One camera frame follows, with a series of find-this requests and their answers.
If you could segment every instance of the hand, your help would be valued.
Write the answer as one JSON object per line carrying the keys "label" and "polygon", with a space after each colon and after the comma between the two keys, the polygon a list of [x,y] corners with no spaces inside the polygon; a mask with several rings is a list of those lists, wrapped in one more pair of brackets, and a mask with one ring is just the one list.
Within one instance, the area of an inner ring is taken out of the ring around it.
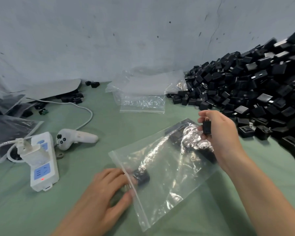
{"label": "hand", "polygon": [[204,110],[199,112],[198,123],[205,120],[211,121],[211,135],[201,135],[201,139],[207,139],[213,146],[214,154],[221,168],[226,171],[227,163],[232,159],[246,155],[240,144],[238,133],[234,122],[215,110]]}
{"label": "hand", "polygon": [[128,191],[115,206],[110,207],[110,199],[126,184],[128,179],[121,169],[105,169],[96,174],[92,183],[52,236],[102,236],[105,234],[132,202]]}

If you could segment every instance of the green tablecloth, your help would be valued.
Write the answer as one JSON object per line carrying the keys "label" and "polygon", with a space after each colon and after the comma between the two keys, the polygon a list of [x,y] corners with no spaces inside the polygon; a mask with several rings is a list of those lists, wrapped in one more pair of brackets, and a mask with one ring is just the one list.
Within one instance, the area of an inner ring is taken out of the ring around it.
{"label": "green tablecloth", "polygon": [[[29,185],[27,164],[0,164],[0,236],[48,235],[70,210],[103,168],[114,167],[108,152],[152,135],[190,118],[196,121],[192,106],[173,105],[166,100],[165,114],[119,113],[106,84],[92,89],[83,86],[85,101],[81,106],[94,112],[93,120],[83,127],[98,135],[90,147],[74,144],[58,160],[60,180],[47,192],[35,192]],[[48,104],[49,113],[35,113],[30,119],[45,123],[37,133],[49,131],[54,137],[63,128],[75,129],[89,118],[89,113],[71,105]],[[248,155],[283,191],[295,207],[295,160],[273,139],[241,142]],[[219,170],[146,233],[142,233],[134,208],[122,216],[108,235],[255,235],[240,198],[228,178]]]}

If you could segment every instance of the right hand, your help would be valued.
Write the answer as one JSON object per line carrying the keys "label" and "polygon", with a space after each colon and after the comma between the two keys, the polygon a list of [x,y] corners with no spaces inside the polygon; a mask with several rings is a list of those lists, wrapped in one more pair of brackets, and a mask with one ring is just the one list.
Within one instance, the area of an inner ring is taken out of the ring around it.
{"label": "right hand", "polygon": [[201,135],[201,139],[207,139],[213,146],[215,157],[220,167],[226,171],[227,163],[245,155],[239,141],[235,123],[215,110],[204,110],[199,112],[198,123],[205,120],[211,121],[211,135]]}

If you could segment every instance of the white adapter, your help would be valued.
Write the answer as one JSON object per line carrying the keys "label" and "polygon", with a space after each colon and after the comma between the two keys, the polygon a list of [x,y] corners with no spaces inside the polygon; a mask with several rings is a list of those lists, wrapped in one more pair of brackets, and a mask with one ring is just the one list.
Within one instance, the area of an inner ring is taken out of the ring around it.
{"label": "white adapter", "polygon": [[31,145],[17,139],[18,154],[30,165],[30,186],[35,191],[50,190],[59,181],[55,149],[51,134],[45,132],[31,138]]}

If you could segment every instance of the game controller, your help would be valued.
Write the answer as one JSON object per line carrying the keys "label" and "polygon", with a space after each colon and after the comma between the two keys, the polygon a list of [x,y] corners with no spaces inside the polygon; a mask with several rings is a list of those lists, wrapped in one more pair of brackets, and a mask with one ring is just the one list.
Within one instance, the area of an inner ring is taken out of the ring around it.
{"label": "game controller", "polygon": [[62,129],[57,134],[56,143],[60,150],[68,150],[72,143],[96,143],[98,136],[88,132]]}

